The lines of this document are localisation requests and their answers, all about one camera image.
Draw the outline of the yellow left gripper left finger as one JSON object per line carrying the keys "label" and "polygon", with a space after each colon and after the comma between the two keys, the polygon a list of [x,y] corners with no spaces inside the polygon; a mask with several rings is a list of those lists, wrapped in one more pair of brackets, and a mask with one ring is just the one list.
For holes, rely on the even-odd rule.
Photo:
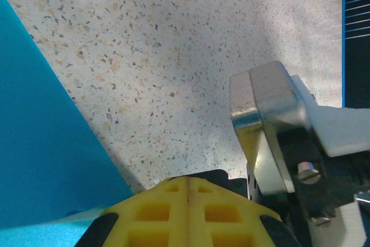
{"label": "yellow left gripper left finger", "polygon": [[105,209],[77,246],[188,246],[188,178],[170,178]]}

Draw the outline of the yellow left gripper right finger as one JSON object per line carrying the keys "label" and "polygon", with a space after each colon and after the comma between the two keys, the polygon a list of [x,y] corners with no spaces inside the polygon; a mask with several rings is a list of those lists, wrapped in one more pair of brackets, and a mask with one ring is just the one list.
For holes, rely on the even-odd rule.
{"label": "yellow left gripper right finger", "polygon": [[188,246],[300,246],[273,210],[188,178]]}

